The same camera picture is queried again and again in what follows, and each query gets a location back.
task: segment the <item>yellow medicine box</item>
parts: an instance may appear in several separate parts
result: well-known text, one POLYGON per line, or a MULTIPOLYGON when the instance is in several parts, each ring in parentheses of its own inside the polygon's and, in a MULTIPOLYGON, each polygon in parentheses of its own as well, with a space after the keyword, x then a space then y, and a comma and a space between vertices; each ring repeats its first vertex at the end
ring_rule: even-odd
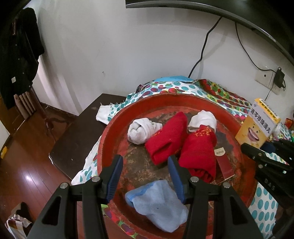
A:
POLYGON ((281 118, 262 99, 255 99, 248 116, 239 129, 236 140, 260 148, 269 138, 281 118))

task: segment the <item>red sock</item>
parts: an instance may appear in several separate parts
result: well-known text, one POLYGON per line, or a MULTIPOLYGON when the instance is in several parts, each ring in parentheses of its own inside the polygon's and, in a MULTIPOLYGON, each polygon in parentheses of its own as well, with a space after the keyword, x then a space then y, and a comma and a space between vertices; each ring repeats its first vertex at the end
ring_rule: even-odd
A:
POLYGON ((181 150, 179 165, 189 169, 192 176, 205 182, 212 182, 216 177, 216 156, 214 149, 216 135, 205 125, 191 133, 181 150))
POLYGON ((187 117, 183 112, 176 113, 145 143, 153 163, 163 163, 169 156, 180 151, 187 138, 187 117))

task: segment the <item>rolled white sock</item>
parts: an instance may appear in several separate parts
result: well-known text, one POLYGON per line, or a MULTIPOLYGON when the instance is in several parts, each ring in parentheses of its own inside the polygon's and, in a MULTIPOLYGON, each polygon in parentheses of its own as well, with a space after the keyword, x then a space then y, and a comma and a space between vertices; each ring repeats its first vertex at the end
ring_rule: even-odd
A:
POLYGON ((128 141, 137 145, 144 144, 160 129, 162 124, 152 122, 148 118, 136 119, 128 129, 128 141))
POLYGON ((209 112, 202 110, 197 115, 194 115, 188 125, 189 132, 195 132, 200 125, 210 126, 216 131, 216 118, 214 115, 209 112))

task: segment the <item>light blue sock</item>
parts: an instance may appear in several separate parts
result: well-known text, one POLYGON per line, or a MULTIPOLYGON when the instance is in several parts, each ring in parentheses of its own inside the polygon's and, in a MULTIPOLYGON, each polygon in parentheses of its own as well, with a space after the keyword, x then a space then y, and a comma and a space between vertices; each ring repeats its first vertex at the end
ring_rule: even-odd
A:
POLYGON ((188 209, 180 202, 166 180, 148 183, 126 193, 126 202, 146 215, 159 229, 175 231, 187 221, 188 209))

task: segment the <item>wooden door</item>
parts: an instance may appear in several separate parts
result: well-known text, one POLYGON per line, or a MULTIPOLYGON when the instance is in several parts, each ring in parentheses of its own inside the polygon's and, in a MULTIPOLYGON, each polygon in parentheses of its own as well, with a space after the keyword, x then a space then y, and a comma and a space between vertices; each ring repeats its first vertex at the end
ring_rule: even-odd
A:
POLYGON ((12 135, 16 132, 19 126, 23 123, 24 118, 14 106, 11 109, 7 109, 2 96, 0 95, 0 121, 12 135))

